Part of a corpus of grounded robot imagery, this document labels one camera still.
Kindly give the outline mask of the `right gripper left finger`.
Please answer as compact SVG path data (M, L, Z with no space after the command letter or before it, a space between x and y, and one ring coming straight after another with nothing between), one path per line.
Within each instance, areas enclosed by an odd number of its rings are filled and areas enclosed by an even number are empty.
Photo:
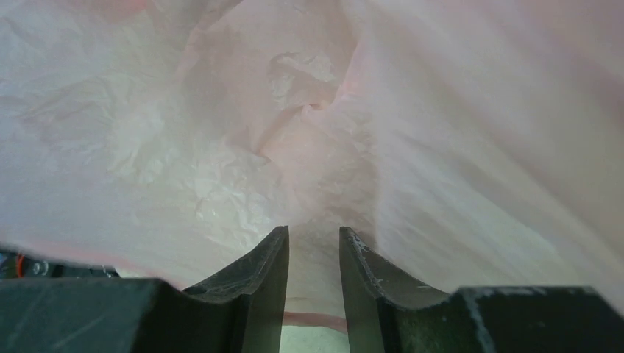
M202 352L278 352L289 267L289 231L274 228L252 251L184 290L208 307Z

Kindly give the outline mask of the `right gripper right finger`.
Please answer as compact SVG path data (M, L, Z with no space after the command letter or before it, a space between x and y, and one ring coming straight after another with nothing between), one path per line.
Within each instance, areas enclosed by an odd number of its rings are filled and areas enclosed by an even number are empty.
M449 296L390 263L350 227L339 230L339 263L351 352L408 352L400 316Z

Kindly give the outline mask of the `pink plastic bag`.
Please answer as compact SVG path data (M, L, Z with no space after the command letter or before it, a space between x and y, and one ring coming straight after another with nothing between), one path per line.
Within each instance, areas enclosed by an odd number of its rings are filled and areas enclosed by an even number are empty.
M185 288L280 225L290 324L343 328L342 226L622 310L623 3L1 3L2 244Z

